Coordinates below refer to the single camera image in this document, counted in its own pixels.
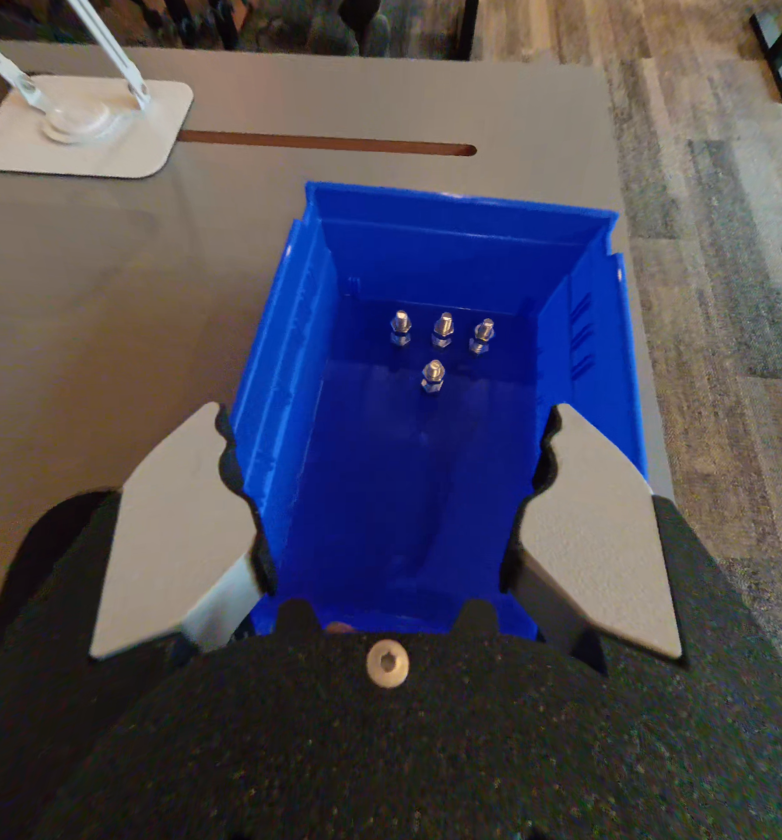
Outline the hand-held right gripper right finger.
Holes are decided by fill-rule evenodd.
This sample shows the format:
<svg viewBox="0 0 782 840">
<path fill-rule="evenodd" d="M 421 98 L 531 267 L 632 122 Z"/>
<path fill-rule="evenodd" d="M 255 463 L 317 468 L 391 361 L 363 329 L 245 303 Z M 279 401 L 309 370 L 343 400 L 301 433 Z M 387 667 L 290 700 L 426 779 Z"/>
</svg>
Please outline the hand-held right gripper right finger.
<svg viewBox="0 0 782 840">
<path fill-rule="evenodd" d="M 601 638 L 684 663 L 655 495 L 573 406 L 553 406 L 499 572 L 544 644 L 606 671 Z"/>
</svg>

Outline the blue plastic bin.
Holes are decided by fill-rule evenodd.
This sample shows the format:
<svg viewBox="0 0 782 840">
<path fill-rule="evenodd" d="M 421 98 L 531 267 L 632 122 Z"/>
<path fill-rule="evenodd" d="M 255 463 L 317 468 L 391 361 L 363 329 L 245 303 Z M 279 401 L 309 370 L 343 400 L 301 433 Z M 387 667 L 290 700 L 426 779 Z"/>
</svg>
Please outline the blue plastic bin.
<svg viewBox="0 0 782 840">
<path fill-rule="evenodd" d="M 473 598 L 535 639 L 499 571 L 551 408 L 574 406 L 649 478 L 618 214 L 331 182 L 305 197 L 230 417 L 277 572 L 256 632 L 303 598 L 323 625 L 435 634 Z M 432 360 L 445 381 L 427 394 Z"/>
</svg>

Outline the white desk stand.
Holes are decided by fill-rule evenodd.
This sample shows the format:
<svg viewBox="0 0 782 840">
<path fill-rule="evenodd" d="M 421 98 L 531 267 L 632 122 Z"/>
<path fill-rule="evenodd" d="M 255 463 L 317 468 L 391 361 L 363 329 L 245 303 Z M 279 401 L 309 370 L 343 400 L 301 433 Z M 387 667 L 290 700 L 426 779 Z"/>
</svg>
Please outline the white desk stand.
<svg viewBox="0 0 782 840">
<path fill-rule="evenodd" d="M 167 162 L 193 104 L 183 82 L 144 80 L 90 2 L 70 1 L 117 68 L 109 77 L 35 76 L 0 51 L 0 172 L 139 180 Z"/>
</svg>

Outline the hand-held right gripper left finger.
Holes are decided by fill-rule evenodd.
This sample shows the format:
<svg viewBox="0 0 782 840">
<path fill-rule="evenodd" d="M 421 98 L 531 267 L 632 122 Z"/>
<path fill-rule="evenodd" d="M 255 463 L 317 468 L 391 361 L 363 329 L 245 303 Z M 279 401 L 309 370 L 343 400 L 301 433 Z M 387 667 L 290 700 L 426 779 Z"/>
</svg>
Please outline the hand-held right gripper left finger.
<svg viewBox="0 0 782 840">
<path fill-rule="evenodd" d="M 174 635 L 211 653 L 276 588 L 228 413 L 208 402 L 123 484 L 90 656 L 108 659 Z"/>
</svg>

